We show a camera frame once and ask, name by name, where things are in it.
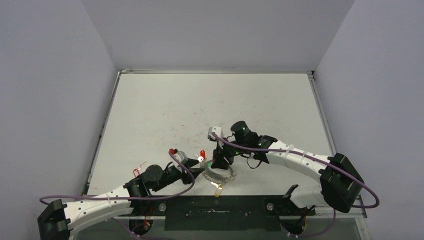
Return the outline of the red key tag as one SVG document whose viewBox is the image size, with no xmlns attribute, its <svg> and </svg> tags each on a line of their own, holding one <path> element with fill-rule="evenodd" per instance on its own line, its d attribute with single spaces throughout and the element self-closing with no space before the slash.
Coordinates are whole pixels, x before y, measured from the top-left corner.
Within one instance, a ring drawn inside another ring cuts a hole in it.
<svg viewBox="0 0 424 240">
<path fill-rule="evenodd" d="M 135 178 L 140 175 L 140 172 L 137 168 L 135 168 L 132 172 L 133 172 L 133 175 L 134 175 Z"/>
<path fill-rule="evenodd" d="M 204 150 L 201 150 L 200 156 L 205 160 L 206 159 L 206 152 Z"/>
</svg>

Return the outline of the silver key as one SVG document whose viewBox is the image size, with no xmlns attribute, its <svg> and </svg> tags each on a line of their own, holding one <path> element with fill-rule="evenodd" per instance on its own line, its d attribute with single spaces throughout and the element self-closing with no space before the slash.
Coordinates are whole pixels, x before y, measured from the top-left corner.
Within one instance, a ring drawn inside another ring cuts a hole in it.
<svg viewBox="0 0 424 240">
<path fill-rule="evenodd" d="M 136 166 L 136 168 L 137 169 L 142 169 L 143 168 L 143 166 L 146 164 L 147 162 L 145 161 L 145 162 L 143 162 L 143 163 L 141 163 L 141 164 L 138 164 L 137 166 Z"/>
</svg>

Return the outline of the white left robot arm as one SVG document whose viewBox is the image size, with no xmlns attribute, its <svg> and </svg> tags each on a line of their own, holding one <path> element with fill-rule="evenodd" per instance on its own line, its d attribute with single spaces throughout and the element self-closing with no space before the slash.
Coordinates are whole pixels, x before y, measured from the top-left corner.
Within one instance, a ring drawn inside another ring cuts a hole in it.
<svg viewBox="0 0 424 240">
<path fill-rule="evenodd" d="M 180 180 L 192 185 L 205 169 L 197 167 L 199 161 L 185 158 L 180 164 L 162 169 L 153 164 L 135 178 L 107 193 L 73 202 L 62 202 L 61 197 L 50 202 L 37 218 L 39 235 L 42 240 L 67 240 L 70 236 L 102 221 L 121 215 L 144 215 L 149 210 L 157 192 Z"/>
</svg>

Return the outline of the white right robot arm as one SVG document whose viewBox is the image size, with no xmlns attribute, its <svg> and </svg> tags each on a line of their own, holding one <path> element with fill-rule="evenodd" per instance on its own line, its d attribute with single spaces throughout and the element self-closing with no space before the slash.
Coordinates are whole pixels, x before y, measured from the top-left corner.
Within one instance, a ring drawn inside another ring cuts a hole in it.
<svg viewBox="0 0 424 240">
<path fill-rule="evenodd" d="M 328 205 L 348 213 L 363 188 L 364 180 L 350 160 L 341 153 L 319 155 L 301 150 L 269 135 L 251 131 L 241 120 L 231 128 L 233 141 L 223 136 L 221 127 L 213 126 L 207 138 L 216 142 L 212 154 L 213 169 L 227 170 L 237 156 L 249 156 L 260 163 L 279 165 L 301 173 L 317 182 L 316 185 L 293 185 L 285 194 L 282 207 L 290 215 L 303 208 Z"/>
</svg>

